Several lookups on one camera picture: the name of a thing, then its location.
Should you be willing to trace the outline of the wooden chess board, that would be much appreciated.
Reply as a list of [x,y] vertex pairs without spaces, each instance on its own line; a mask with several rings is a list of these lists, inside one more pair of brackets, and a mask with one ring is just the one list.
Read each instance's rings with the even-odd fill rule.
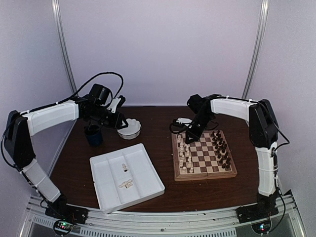
[[[213,130],[204,131],[200,139],[196,142],[190,144],[185,143],[185,133],[172,134],[172,155],[173,155],[173,165],[174,165],[174,180],[175,181],[194,181],[194,180],[207,180],[207,179],[224,179],[224,178],[234,178],[237,176],[237,169],[231,154],[231,149],[228,146],[230,155],[232,158],[232,168],[231,171],[220,171],[217,167],[217,161],[215,157],[215,152],[213,150],[213,145],[211,141],[211,133]],[[182,135],[182,140],[178,141],[177,136]],[[184,142],[184,151],[180,151],[180,142]],[[192,168],[193,173],[190,173],[190,168],[186,166],[188,156],[186,156],[186,146],[190,147],[190,153],[192,157]],[[179,153],[184,154],[184,158],[179,156]],[[187,168],[187,172],[182,171],[182,167],[179,166],[179,159],[184,160],[182,167]]]

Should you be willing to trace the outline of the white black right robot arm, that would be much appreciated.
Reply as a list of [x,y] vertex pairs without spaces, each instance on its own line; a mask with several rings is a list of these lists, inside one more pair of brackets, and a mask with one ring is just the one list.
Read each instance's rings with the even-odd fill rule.
[[232,116],[248,123],[249,139],[255,147],[259,165],[257,204],[253,207],[253,214],[258,218],[265,217],[276,205],[278,172],[278,124],[269,100],[244,100],[220,94],[201,97],[196,94],[189,98],[187,105],[195,113],[187,125],[187,144],[201,137],[216,114]]

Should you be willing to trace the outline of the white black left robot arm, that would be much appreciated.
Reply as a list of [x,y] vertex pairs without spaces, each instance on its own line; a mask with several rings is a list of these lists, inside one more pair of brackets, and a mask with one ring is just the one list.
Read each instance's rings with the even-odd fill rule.
[[115,97],[107,103],[110,90],[94,84],[84,97],[71,96],[39,109],[25,112],[11,111],[1,139],[1,149],[6,150],[13,160],[13,168],[22,173],[43,197],[52,203],[51,210],[60,219],[71,215],[71,208],[64,203],[65,196],[53,184],[47,173],[39,165],[34,153],[31,137],[35,134],[68,121],[83,119],[95,121],[99,125],[122,129],[128,123],[118,111],[126,98]]

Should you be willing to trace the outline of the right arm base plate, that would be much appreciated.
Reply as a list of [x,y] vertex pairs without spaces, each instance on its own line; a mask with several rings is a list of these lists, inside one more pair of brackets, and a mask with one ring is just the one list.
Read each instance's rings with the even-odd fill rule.
[[260,207],[259,204],[240,206],[236,209],[237,218],[240,224],[268,218],[277,215],[278,213],[279,210],[277,207],[266,209],[265,207]]

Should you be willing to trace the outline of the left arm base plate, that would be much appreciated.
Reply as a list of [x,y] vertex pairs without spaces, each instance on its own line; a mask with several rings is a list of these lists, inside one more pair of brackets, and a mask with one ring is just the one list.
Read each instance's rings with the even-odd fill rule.
[[52,208],[48,207],[45,211],[45,215],[56,219],[66,220],[69,223],[85,224],[88,212],[89,211],[86,208],[67,205],[66,211],[63,214],[59,214]]

